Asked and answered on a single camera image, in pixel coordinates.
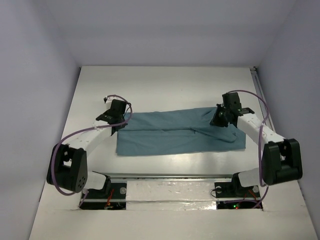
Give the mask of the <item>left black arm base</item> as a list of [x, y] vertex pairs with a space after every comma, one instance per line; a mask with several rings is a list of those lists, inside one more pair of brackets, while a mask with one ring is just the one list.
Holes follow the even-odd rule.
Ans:
[[88, 189], [82, 192], [79, 208], [81, 210], [126, 210], [127, 182], [113, 180], [110, 176], [102, 189]]

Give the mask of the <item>aluminium front rail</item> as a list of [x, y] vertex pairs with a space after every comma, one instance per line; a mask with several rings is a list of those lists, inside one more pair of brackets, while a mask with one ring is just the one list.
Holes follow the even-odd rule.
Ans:
[[231, 179], [233, 174], [180, 174], [180, 173], [118, 173], [105, 172], [111, 178], [121, 179]]

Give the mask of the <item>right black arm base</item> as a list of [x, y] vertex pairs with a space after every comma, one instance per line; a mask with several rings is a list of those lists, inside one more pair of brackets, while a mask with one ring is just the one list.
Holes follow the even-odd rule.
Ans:
[[210, 195], [216, 199], [218, 210], [263, 209], [261, 195], [257, 185], [243, 187], [238, 173], [231, 181], [215, 182]]

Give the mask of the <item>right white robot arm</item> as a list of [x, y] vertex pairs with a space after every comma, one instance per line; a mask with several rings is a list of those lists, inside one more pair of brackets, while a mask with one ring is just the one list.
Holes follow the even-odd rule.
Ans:
[[229, 182], [217, 182], [218, 198], [243, 198], [258, 187], [269, 187], [299, 180], [303, 176], [299, 142], [287, 139], [266, 125], [249, 107], [243, 107], [238, 91], [223, 94], [210, 125], [218, 130], [233, 130], [249, 137], [258, 147], [258, 167], [234, 173]]

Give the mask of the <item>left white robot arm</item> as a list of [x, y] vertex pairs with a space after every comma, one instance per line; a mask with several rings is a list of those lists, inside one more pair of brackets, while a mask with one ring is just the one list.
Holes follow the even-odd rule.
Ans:
[[62, 195], [71, 196], [86, 189], [101, 198], [110, 194], [110, 178], [88, 171], [88, 156], [105, 139], [125, 128], [133, 111], [131, 103], [119, 95], [108, 95], [103, 101], [106, 110], [95, 118], [93, 126], [65, 136], [52, 149], [46, 182]]

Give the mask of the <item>teal t shirt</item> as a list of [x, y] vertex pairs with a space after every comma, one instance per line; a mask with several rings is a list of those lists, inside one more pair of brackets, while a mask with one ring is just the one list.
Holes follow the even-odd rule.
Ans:
[[244, 132], [210, 124], [215, 112], [215, 107], [135, 112], [117, 133], [116, 153], [137, 157], [245, 150]]

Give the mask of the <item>aluminium rail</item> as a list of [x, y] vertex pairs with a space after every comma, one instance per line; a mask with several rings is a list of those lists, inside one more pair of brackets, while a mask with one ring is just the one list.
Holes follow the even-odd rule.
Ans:
[[[255, 92], [256, 94], [262, 98], [262, 100], [266, 103], [266, 99], [262, 90], [262, 86], [259, 80], [259, 76], [258, 76], [258, 72], [257, 72], [257, 68], [256, 67], [250, 67], [250, 73], [251, 73], [251, 77], [253, 80], [253, 84], [254, 84], [254, 88], [255, 88]], [[267, 115], [267, 108], [265, 106], [265, 104], [259, 100], [259, 105], [260, 105], [260, 109], [262, 112], [262, 116], [265, 117]], [[274, 124], [271, 118], [271, 115], [269, 114], [268, 119], [266, 120], [265, 123], [269, 128], [271, 128], [272, 130], [274, 130]]]
[[180, 174], [180, 173], [118, 173], [105, 172], [111, 178], [121, 179], [231, 179], [233, 174]]

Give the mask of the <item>aluminium right side rail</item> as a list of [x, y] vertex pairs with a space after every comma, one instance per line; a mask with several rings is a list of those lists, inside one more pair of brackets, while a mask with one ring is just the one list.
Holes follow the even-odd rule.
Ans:
[[[258, 76], [258, 72], [257, 72], [257, 68], [256, 67], [250, 67], [250, 73], [251, 73], [251, 77], [253, 80], [253, 84], [254, 84], [254, 88], [255, 88], [255, 92], [256, 94], [262, 98], [262, 100], [266, 103], [266, 99], [262, 90], [262, 86], [259, 80], [259, 76]], [[267, 115], [267, 108], [265, 106], [265, 104], [259, 100], [259, 105], [260, 105], [260, 109], [262, 112], [262, 116], [265, 117]], [[269, 114], [268, 119], [266, 120], [265, 123], [269, 128], [271, 128], [272, 130], [274, 130], [274, 124], [271, 118], [271, 115]]]

